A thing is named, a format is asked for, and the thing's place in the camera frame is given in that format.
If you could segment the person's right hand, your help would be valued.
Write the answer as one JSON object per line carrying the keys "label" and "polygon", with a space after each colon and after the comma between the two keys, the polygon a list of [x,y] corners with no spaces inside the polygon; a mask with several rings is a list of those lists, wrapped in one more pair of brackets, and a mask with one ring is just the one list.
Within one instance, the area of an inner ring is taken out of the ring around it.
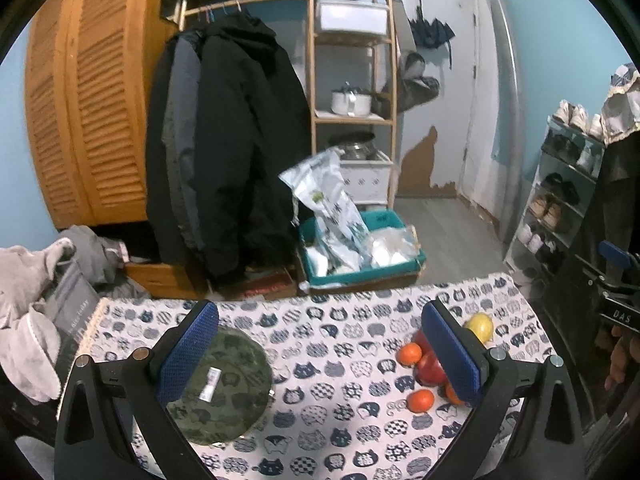
{"label": "person's right hand", "polygon": [[631,362],[640,362],[640,344],[637,335],[630,330],[624,330],[623,327],[614,326],[612,328],[612,336],[617,341],[611,353],[610,369],[604,382],[606,391],[611,390],[614,386],[621,385],[625,381]]}

